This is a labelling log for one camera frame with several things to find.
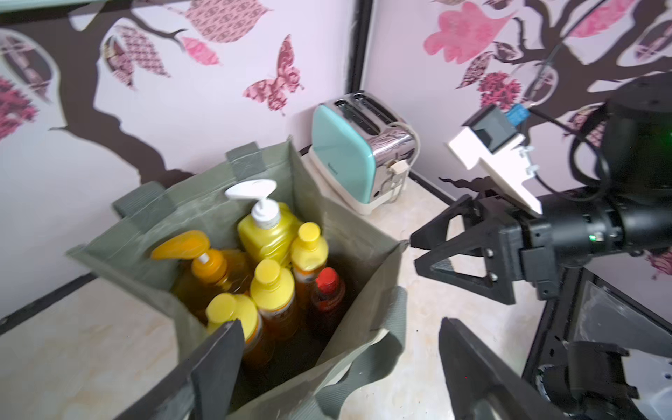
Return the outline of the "yellow pump soap bottle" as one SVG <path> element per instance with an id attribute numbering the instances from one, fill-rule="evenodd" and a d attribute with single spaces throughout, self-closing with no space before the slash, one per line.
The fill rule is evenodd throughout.
<path id="1" fill-rule="evenodd" d="M 249 180 L 225 192 L 231 201 L 255 201 L 250 213 L 237 225 L 241 244 L 255 264 L 271 259 L 282 267 L 291 264 L 291 246 L 302 222 L 283 202 L 271 199 L 278 184 L 275 180 Z"/>

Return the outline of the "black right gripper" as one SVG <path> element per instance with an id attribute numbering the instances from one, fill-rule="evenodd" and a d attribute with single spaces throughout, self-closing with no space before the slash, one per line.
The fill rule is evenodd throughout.
<path id="1" fill-rule="evenodd" d="M 522 230 L 497 220 L 498 195 L 463 195 L 411 235 L 411 247 L 424 250 L 415 260 L 416 273 L 478 294 L 501 304 L 516 302 L 513 283 L 520 279 Z M 556 195 L 540 198 L 542 214 L 523 222 L 527 235 L 521 251 L 523 277 L 540 300 L 556 299 L 560 269 L 581 268 L 597 257 L 623 250 L 625 228 L 614 201 L 575 202 Z M 449 237 L 450 225 L 461 219 L 463 231 Z M 451 262 L 457 256 L 479 257 L 485 273 L 471 275 Z"/>

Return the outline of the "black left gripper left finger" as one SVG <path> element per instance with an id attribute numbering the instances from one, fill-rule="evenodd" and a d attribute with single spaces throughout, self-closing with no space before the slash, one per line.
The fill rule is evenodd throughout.
<path id="1" fill-rule="evenodd" d="M 239 320 L 227 322 L 119 419 L 224 419 L 236 386 L 245 340 Z"/>

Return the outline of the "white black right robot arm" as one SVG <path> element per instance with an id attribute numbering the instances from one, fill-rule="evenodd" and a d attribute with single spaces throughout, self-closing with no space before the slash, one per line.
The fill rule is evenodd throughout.
<path id="1" fill-rule="evenodd" d="M 657 255 L 671 248 L 671 76 L 619 87 L 580 129 L 572 148 L 593 147 L 595 173 L 570 165 L 579 188 L 532 194 L 530 148 L 519 126 L 531 110 L 483 108 L 449 143 L 467 168 L 483 167 L 493 187 L 463 196 L 411 236 L 422 250 L 419 276 L 512 306 L 514 284 L 542 301 L 558 299 L 561 271 L 597 257 Z M 618 344 L 574 341 L 562 365 L 544 365 L 526 384 L 460 320 L 446 318 L 439 353 L 458 419 L 668 419 L 669 357 Z"/>

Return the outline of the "green fabric shopping bag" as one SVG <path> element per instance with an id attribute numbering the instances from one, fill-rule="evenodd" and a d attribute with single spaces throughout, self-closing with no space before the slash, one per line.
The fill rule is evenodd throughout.
<path id="1" fill-rule="evenodd" d="M 405 245 L 254 143 L 116 201 L 71 258 L 173 321 L 180 362 L 125 419 L 335 419 L 405 347 Z"/>

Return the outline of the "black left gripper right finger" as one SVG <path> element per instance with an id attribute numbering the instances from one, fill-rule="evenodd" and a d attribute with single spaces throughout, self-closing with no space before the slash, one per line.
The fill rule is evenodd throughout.
<path id="1" fill-rule="evenodd" d="M 455 418 L 565 418 L 460 320 L 442 319 L 439 354 Z"/>

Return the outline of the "red soap bottle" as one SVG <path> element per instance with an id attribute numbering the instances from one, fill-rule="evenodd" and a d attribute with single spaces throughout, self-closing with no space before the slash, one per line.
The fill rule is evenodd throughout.
<path id="1" fill-rule="evenodd" d="M 321 340 L 332 337 L 347 310 L 346 285 L 333 268 L 320 271 L 311 292 L 307 323 Z"/>

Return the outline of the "large orange pump soap bottle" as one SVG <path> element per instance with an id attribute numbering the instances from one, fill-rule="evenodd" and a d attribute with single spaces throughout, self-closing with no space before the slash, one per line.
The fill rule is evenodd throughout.
<path id="1" fill-rule="evenodd" d="M 216 250 L 199 230 L 187 231 L 152 250 L 153 260 L 179 260 L 171 293 L 203 325 L 206 309 L 222 293 L 247 294 L 253 278 L 250 257 L 241 250 Z"/>

